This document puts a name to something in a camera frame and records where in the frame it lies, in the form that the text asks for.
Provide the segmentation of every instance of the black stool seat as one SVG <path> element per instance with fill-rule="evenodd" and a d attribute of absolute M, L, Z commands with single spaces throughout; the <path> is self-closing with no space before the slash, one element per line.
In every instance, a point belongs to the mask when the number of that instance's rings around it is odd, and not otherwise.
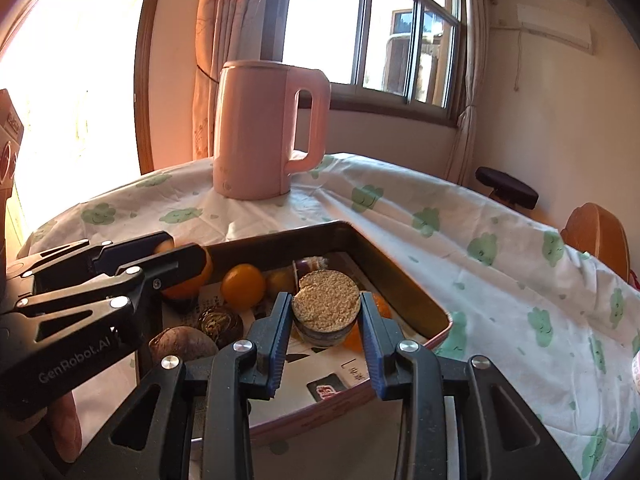
<path fill-rule="evenodd" d="M 533 209 L 538 202 L 538 194 L 533 189 L 503 171 L 480 166 L 476 170 L 476 179 L 480 184 L 493 187 L 498 198 L 511 204 Z"/>

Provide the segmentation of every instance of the window frame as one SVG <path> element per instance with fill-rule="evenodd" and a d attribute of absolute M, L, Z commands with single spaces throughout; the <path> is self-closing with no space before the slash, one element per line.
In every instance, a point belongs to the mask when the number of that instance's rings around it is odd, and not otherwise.
<path fill-rule="evenodd" d="M 331 109 L 350 110 L 405 117 L 430 123 L 455 126 L 460 113 L 463 92 L 464 62 L 466 57 L 466 15 L 465 0 L 452 0 L 452 11 L 445 9 L 434 0 L 413 0 L 411 43 L 408 61 L 407 81 L 404 95 L 364 88 L 364 71 L 369 36 L 369 20 L 372 0 L 360 0 L 356 41 L 353 53 L 351 83 L 333 83 Z M 282 61 L 284 36 L 287 25 L 289 0 L 266 0 L 262 34 L 261 59 Z M 431 11 L 451 25 L 450 69 L 446 74 L 445 106 L 440 107 L 415 99 L 420 46 L 424 13 Z M 301 94 L 299 108 L 309 108 L 311 98 Z"/>

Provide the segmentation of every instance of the beige curtain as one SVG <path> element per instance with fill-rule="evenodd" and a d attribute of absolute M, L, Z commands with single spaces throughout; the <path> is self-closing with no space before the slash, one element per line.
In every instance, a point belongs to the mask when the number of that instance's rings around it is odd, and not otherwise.
<path fill-rule="evenodd" d="M 449 155 L 445 178 L 466 186 L 473 163 L 478 101 L 489 48 L 489 5 L 495 0 L 466 0 L 466 104 Z"/>
<path fill-rule="evenodd" d="M 242 26 L 260 0 L 200 0 L 196 19 L 196 83 L 193 91 L 193 158 L 213 154 L 213 126 L 220 70 L 238 58 Z"/>

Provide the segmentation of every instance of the tablecloth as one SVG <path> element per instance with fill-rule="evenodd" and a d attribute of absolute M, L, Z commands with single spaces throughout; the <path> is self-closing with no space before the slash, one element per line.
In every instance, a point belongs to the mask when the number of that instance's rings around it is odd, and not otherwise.
<path fill-rule="evenodd" d="M 260 202 L 216 194 L 212 164 L 157 171 L 76 205 L 33 233 L 30 253 L 157 230 L 214 244 L 351 222 L 452 314 L 438 354 L 488 356 L 582 478 L 604 478 L 622 456 L 639 425 L 630 369 L 640 348 L 640 297 L 597 259 L 564 245 L 555 229 L 468 189 L 361 156 L 327 155 L 292 177 L 289 194 Z M 130 356 L 75 390 L 85 444 L 134 380 Z M 398 413 L 396 403 L 372 402 L 257 449 L 257 478 L 280 478 L 301 455 L 316 464 L 306 478 L 389 478 Z"/>

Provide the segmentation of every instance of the chair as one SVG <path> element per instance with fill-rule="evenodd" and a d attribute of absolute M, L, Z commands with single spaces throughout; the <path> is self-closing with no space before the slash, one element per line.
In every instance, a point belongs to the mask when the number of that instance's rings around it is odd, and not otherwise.
<path fill-rule="evenodd" d="M 625 229 L 613 213 L 587 202 L 574 209 L 560 235 L 565 244 L 592 254 L 620 278 L 629 279 L 630 257 Z"/>

